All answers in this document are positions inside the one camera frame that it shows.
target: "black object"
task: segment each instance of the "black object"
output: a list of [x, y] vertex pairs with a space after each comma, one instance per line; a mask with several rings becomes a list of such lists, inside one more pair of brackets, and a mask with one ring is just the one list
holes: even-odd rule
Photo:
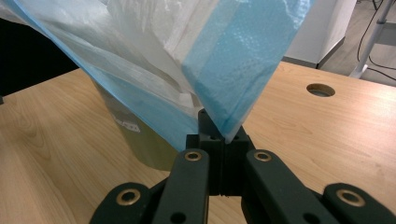
[[33, 28], [0, 19], [0, 95], [77, 68], [51, 40]]
[[199, 134], [187, 136], [167, 179], [148, 189], [120, 185], [105, 197], [91, 224], [206, 223], [208, 196], [241, 196], [247, 223], [396, 223], [396, 217], [361, 189], [307, 189], [273, 152], [255, 150], [241, 128], [224, 143], [213, 121], [199, 112]]

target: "floor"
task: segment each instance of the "floor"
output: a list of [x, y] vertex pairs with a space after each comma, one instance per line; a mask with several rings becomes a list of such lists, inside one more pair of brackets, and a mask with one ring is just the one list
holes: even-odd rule
[[[365, 44], [370, 38], [370, 35], [375, 27], [375, 22], [385, 8], [385, 2], [386, 1], [384, 1], [384, 4], [376, 13], [372, 25], [370, 26], [367, 34], [363, 38], [360, 56], [362, 55], [365, 49]], [[332, 55], [332, 57], [325, 64], [323, 64], [320, 70], [349, 76], [349, 74], [353, 71], [358, 63], [357, 53], [359, 43], [374, 13], [375, 8], [373, 6], [372, 0], [358, 1], [353, 11], [348, 28], [346, 30], [346, 39], [344, 44]], [[396, 22], [396, 5], [390, 9], [390, 12], [388, 14], [388, 21]], [[374, 63], [396, 68], [396, 47], [375, 44], [370, 56]], [[370, 61], [368, 61], [366, 64], [369, 65], [370, 68], [379, 70], [390, 77], [396, 78], [396, 70], [385, 69], [375, 66], [370, 63]], [[371, 70], [366, 70], [362, 75], [361, 79], [396, 87], [396, 80], [392, 80]]]

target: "blue plastic bag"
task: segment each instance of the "blue plastic bag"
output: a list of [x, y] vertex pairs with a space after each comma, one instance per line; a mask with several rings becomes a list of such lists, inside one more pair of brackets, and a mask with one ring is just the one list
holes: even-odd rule
[[312, 0], [0, 0], [177, 150], [204, 107], [230, 142]]

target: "table top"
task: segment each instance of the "table top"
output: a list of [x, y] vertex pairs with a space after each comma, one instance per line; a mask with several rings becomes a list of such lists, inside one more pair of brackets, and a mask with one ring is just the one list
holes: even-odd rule
[[[307, 91], [312, 83], [335, 95]], [[119, 184], [169, 173], [139, 162], [81, 70], [0, 105], [0, 223], [88, 223]], [[396, 89], [281, 63], [244, 124], [309, 188], [355, 185], [396, 213]], [[240, 199], [212, 197], [209, 223], [245, 223]]]

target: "brass grommet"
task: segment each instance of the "brass grommet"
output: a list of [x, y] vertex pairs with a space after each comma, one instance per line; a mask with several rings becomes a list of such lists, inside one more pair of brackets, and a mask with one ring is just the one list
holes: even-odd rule
[[184, 158], [188, 161], [198, 161], [202, 158], [202, 155], [199, 152], [192, 151], [186, 153], [186, 155], [184, 155]]
[[127, 206], [136, 203], [140, 199], [140, 191], [137, 189], [125, 189], [117, 195], [117, 203]]
[[272, 159], [270, 154], [261, 151], [254, 153], [254, 158], [256, 158], [259, 161], [270, 161]]
[[359, 194], [349, 189], [339, 189], [336, 191], [336, 195], [344, 203], [355, 207], [363, 207], [366, 204], [366, 201]]

